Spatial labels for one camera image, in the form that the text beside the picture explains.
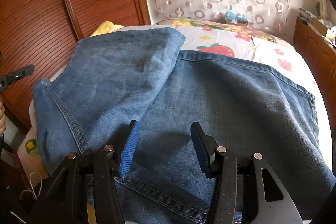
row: blue denim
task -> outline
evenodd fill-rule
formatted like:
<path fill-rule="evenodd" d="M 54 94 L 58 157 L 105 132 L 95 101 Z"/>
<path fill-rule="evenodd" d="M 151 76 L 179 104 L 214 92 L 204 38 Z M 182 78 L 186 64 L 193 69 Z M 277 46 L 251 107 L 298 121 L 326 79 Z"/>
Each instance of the blue denim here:
<path fill-rule="evenodd" d="M 190 138 L 199 121 L 219 145 L 261 153 L 311 218 L 336 182 L 318 148 L 313 95 L 267 65 L 180 51 L 183 41 L 169 27 L 81 40 L 55 82 L 34 86 L 43 163 L 52 173 L 67 153 L 101 149 L 138 120 L 130 171 L 116 179 L 125 220 L 204 223 L 214 180 L 201 172 Z M 238 196 L 240 211 L 241 178 Z"/>

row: person's hand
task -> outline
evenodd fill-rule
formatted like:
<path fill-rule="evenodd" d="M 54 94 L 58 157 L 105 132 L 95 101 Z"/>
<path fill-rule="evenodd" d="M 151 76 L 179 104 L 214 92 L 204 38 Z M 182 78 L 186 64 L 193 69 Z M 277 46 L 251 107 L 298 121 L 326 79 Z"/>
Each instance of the person's hand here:
<path fill-rule="evenodd" d="M 0 95 L 0 134 L 3 134 L 6 129 L 5 124 L 6 116 L 5 116 L 5 106 L 3 105 L 2 97 Z"/>

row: cardboard box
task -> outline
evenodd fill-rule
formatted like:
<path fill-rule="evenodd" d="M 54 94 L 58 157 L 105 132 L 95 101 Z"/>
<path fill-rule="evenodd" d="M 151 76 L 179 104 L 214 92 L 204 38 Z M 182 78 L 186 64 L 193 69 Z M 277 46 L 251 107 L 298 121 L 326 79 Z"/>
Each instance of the cardboard box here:
<path fill-rule="evenodd" d="M 248 24 L 247 21 L 244 22 L 244 21 L 231 20 L 231 19 L 225 20 L 225 23 L 230 24 L 230 25 L 236 25 L 236 26 L 244 26 L 244 27 L 247 27 L 247 24 Z"/>
<path fill-rule="evenodd" d="M 310 24 L 313 25 L 313 27 L 318 30 L 318 32 L 323 35 L 324 37 L 328 38 L 329 40 L 332 40 L 335 38 L 335 34 L 331 33 L 331 30 L 328 29 L 327 26 L 325 26 L 322 22 L 320 22 L 317 18 L 310 19 Z"/>

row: yellow cloth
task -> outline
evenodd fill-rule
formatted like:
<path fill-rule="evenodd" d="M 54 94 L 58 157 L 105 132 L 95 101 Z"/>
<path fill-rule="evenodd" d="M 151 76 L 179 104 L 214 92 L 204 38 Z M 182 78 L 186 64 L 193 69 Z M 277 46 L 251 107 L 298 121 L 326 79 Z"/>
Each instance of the yellow cloth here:
<path fill-rule="evenodd" d="M 118 29 L 123 28 L 123 27 L 124 26 L 121 26 L 121 25 L 114 25 L 110 21 L 105 21 L 105 22 L 101 23 L 101 25 L 98 27 L 98 29 L 92 35 L 90 35 L 90 37 L 94 37 L 94 36 L 100 35 L 100 34 L 110 33 L 110 32 L 113 32 L 113 31 L 118 30 Z"/>

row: blue gripper pad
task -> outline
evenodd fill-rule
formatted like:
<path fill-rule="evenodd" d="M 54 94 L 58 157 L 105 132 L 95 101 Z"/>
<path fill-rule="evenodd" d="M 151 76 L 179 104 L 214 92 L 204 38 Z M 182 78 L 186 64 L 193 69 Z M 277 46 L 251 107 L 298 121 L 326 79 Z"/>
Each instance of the blue gripper pad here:
<path fill-rule="evenodd" d="M 191 135 L 191 140 L 193 141 L 193 145 L 195 148 L 199 166 L 201 167 L 201 170 L 206 175 L 206 177 L 210 178 L 212 177 L 211 176 L 212 171 L 211 171 L 210 165 L 212 164 L 213 160 L 210 158 L 210 155 L 207 151 L 207 148 L 206 148 L 207 143 L 204 143 L 204 142 L 207 142 L 207 139 L 206 139 L 206 136 L 199 122 L 193 122 L 191 124 L 190 135 Z"/>
<path fill-rule="evenodd" d="M 125 143 L 120 157 L 119 174 L 123 177 L 129 170 L 134 155 L 135 147 L 139 139 L 140 125 L 137 121 L 132 120 L 128 127 L 129 136 Z"/>

